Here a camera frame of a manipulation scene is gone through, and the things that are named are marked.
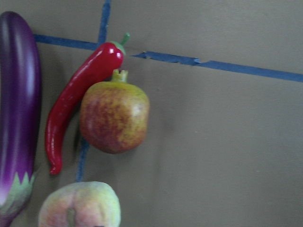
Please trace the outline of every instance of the purple eggplant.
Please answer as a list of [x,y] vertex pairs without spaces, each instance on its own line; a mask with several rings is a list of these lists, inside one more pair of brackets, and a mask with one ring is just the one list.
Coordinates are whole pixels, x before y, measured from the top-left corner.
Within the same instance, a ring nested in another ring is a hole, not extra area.
[[[0,226],[5,227],[30,197],[41,114],[37,45],[15,12],[0,16],[0,69]],[[18,187],[24,193],[18,193]]]

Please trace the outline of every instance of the eggplant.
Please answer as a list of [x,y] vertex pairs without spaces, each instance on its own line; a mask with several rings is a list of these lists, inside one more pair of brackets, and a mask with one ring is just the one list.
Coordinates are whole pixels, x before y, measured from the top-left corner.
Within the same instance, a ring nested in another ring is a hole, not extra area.
[[0,16],[0,75],[0,226],[5,227],[30,197],[41,114],[34,34],[11,11]]

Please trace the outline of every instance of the blue painter's tape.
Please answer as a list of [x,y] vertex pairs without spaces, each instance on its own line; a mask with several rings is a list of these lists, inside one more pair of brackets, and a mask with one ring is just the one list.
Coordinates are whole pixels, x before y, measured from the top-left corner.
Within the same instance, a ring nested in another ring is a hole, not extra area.
[[246,74],[263,76],[263,77],[271,77],[277,79],[303,82],[303,74],[299,74],[299,73],[268,70],[258,67],[225,63],[220,61],[201,62],[198,58],[183,57],[183,56],[158,53],[158,52],[143,52],[133,56],[138,58],[146,58],[146,59],[149,58],[157,61],[165,61],[170,63],[181,63],[185,65],[200,66],[200,67],[216,69],[216,70],[239,72],[239,73],[246,73]]
[[44,44],[52,44],[59,46],[67,46],[85,50],[95,50],[97,43],[84,42],[73,39],[64,39],[59,37],[47,36],[47,35],[34,35],[36,42]]
[[102,17],[100,23],[98,45],[101,45],[106,41],[109,16],[110,16],[110,0],[106,0],[102,8]]

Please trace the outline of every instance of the red chili pepper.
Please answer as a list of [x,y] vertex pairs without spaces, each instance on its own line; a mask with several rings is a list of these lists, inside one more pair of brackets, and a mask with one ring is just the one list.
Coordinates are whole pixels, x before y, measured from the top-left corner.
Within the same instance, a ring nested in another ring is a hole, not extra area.
[[45,149],[51,164],[50,173],[59,174],[62,168],[62,143],[71,113],[86,90],[95,83],[110,77],[113,70],[120,68],[125,50],[123,44],[128,40],[125,34],[123,41],[104,43],[73,74],[47,119],[45,130]]

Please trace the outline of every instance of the peach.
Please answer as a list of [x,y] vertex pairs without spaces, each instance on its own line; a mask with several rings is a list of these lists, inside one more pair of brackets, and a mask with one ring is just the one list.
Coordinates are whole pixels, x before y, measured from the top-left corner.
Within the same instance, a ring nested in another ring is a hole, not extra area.
[[39,227],[118,227],[121,220],[119,199],[103,182],[69,184],[44,201]]

